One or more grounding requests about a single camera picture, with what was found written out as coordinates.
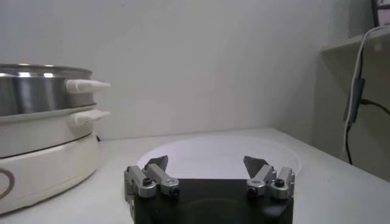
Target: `metal gripper jaw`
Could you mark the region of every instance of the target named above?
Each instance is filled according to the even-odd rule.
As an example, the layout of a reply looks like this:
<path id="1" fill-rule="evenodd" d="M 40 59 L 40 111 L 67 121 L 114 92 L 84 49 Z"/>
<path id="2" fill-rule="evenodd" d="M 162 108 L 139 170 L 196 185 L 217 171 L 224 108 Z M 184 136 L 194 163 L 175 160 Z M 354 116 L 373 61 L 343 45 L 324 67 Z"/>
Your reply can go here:
<path id="1" fill-rule="evenodd" d="M 260 197 L 266 193 L 266 189 L 270 189 L 271 196 L 277 199 L 294 195 L 295 174 L 291 168 L 283 167 L 277 177 L 274 167 L 263 159 L 245 156 L 244 164 L 250 176 L 246 182 L 248 197 Z"/>
<path id="2" fill-rule="evenodd" d="M 176 198 L 180 194 L 179 180 L 170 177 L 166 172 L 168 157 L 150 159 L 141 170 L 138 166 L 129 166 L 124 172 L 126 200 L 131 201 L 134 194 L 143 198 L 154 197 L 157 185 L 162 194 Z"/>

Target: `white table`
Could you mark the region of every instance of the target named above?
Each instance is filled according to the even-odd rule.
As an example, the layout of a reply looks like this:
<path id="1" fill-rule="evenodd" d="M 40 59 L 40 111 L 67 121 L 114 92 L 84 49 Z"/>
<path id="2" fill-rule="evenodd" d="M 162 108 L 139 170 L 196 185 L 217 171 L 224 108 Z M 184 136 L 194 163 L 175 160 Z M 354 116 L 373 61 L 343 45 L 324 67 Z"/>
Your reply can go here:
<path id="1" fill-rule="evenodd" d="M 294 223 L 389 223 L 389 182 L 271 128 L 228 133 L 274 141 L 298 154 L 302 170 L 296 183 Z M 103 141 L 104 162 L 89 179 L 31 208 L 1 217 L 0 223 L 133 223 L 123 196 L 123 170 L 162 144 L 207 135 Z"/>

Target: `white handle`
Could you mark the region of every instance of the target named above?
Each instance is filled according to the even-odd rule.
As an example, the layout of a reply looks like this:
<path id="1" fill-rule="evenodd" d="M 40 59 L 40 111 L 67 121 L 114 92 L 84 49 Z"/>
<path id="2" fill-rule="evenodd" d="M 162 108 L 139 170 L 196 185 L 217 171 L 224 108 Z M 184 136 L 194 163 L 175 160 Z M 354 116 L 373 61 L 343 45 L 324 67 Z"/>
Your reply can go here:
<path id="1" fill-rule="evenodd" d="M 69 125 L 72 127 L 82 126 L 86 123 L 97 121 L 100 118 L 106 117 L 108 115 L 110 115 L 110 112 L 100 110 L 88 110 L 74 113 L 69 116 Z"/>
<path id="2" fill-rule="evenodd" d="M 94 93 L 110 86 L 110 83 L 87 79 L 71 79 L 66 81 L 66 90 L 69 93 Z"/>

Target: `stainless steel pot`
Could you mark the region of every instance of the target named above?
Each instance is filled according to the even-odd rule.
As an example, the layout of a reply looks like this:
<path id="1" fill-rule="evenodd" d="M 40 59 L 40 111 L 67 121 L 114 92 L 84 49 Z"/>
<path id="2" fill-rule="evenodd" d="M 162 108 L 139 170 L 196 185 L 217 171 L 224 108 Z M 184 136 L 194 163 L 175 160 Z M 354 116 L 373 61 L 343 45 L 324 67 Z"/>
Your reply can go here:
<path id="1" fill-rule="evenodd" d="M 0 65 L 0 116 L 94 105 L 93 92 L 109 86 L 87 69 L 53 65 Z"/>

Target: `screw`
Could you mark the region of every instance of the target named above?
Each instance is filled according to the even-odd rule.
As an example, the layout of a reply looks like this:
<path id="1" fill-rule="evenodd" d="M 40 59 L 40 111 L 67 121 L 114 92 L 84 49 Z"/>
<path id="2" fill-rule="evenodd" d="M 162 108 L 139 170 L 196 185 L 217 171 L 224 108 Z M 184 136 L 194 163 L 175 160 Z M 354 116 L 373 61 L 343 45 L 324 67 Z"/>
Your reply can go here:
<path id="1" fill-rule="evenodd" d="M 180 195 L 180 189 L 175 187 L 175 188 L 172 188 L 169 190 L 169 194 L 174 197 L 174 198 L 177 198 L 179 195 Z"/>
<path id="2" fill-rule="evenodd" d="M 284 187 L 285 186 L 285 181 L 282 180 L 282 179 L 276 179 L 275 186 L 276 187 Z"/>
<path id="3" fill-rule="evenodd" d="M 152 180 L 151 180 L 149 177 L 147 177 L 147 178 L 145 178 L 145 179 L 142 181 L 142 184 L 143 184 L 144 186 L 149 186 L 149 185 L 152 184 Z"/>
<path id="4" fill-rule="evenodd" d="M 256 198 L 257 197 L 257 190 L 253 187 L 249 188 L 247 191 L 247 195 L 249 198 Z"/>

